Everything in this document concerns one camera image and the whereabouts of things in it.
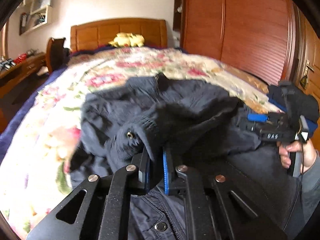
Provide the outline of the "grey right sleeve forearm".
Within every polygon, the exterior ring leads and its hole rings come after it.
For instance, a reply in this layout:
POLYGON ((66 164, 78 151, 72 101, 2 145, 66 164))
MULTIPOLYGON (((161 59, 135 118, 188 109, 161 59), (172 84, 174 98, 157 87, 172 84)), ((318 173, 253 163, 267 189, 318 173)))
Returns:
POLYGON ((304 224, 306 224, 319 204, 319 154, 313 165, 302 175, 302 209, 304 224))

